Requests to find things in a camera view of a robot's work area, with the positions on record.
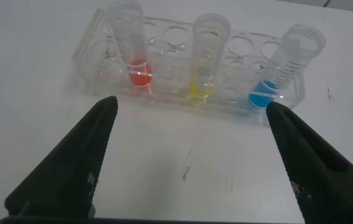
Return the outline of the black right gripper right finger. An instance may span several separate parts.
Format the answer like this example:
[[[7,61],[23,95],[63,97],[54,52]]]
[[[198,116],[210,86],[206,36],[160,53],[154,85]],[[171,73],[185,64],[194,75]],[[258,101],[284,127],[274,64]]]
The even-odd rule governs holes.
[[[353,223],[353,164],[288,107],[266,115],[305,223]]]

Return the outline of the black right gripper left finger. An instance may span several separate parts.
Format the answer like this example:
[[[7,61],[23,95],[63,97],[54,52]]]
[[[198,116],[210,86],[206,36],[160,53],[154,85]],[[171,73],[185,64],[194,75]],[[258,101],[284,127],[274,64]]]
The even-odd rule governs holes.
[[[5,199],[9,214],[90,216],[117,109],[115,96],[99,100]]]

